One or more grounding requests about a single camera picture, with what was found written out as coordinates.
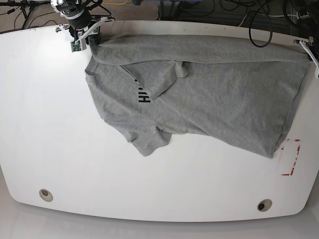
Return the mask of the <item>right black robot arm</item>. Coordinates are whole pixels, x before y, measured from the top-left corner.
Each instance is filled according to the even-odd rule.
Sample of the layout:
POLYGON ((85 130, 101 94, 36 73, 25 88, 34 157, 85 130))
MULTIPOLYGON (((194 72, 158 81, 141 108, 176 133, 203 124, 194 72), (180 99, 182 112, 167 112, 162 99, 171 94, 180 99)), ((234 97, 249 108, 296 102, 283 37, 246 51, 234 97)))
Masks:
POLYGON ((58 29, 69 37, 72 52, 85 50, 90 35, 98 35, 103 24, 115 21, 109 11, 104 16, 90 13, 96 7, 106 10, 101 0, 52 0, 50 4, 68 21, 67 26, 62 24, 58 29))

